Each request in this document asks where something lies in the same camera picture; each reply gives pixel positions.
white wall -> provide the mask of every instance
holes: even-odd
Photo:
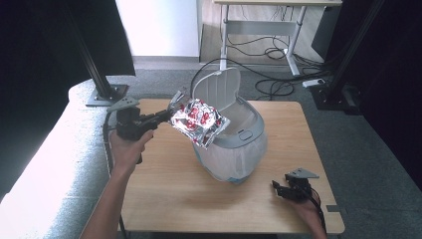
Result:
[[[133,56],[199,57],[201,0],[115,2]]]

floor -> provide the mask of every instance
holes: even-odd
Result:
[[[172,96],[176,89],[189,87],[203,66],[183,57],[134,59],[136,77],[109,80],[129,84],[128,94],[138,99]],[[289,78],[289,68],[278,65],[256,69]],[[217,68],[213,65],[207,70]],[[239,94],[247,100],[259,97],[255,89],[258,80],[257,75],[243,70]],[[93,88],[94,84],[86,81],[70,90],[70,102],[60,120],[0,205],[0,238],[79,237],[107,180],[101,132],[106,110],[85,107]],[[330,238],[422,238],[422,193],[364,117],[318,111],[310,92],[301,85],[295,85],[293,94],[275,100],[299,102],[304,109],[346,228]],[[131,233],[131,238],[310,236],[142,232]]]

trash can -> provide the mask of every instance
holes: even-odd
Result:
[[[201,79],[192,91],[230,120],[214,141],[203,148],[193,143],[198,160],[217,180],[241,183],[257,167],[267,151],[268,139],[261,115],[238,96],[241,75],[228,68]]]

wrist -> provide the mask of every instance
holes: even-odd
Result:
[[[128,168],[120,167],[120,166],[116,165],[112,169],[110,177],[113,177],[113,178],[116,178],[116,179],[127,179],[128,180],[132,173],[133,173],[133,170],[130,170]]]
[[[325,231],[316,213],[306,213],[303,215],[303,220],[310,228],[314,239],[326,238]]]

crumpled foil wrapper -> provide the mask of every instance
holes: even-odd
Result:
[[[230,120],[198,99],[177,92],[168,105],[172,117],[169,123],[197,145],[207,148]]]

